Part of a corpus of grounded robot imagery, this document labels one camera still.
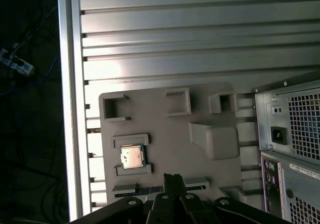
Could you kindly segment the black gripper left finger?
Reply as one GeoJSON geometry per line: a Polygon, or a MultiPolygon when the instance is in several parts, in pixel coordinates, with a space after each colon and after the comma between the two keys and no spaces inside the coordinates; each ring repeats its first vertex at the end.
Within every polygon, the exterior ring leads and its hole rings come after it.
{"type": "Polygon", "coordinates": [[[175,176],[164,174],[164,192],[156,195],[152,208],[134,196],[124,197],[71,223],[172,223],[175,176]]]}

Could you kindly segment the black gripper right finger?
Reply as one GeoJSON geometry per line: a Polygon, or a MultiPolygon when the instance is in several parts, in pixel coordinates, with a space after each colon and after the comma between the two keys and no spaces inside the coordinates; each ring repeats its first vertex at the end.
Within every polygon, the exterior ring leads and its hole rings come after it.
{"type": "Polygon", "coordinates": [[[187,193],[180,174],[174,176],[175,223],[287,223],[282,218],[229,197],[205,203],[196,194],[187,193]]]}

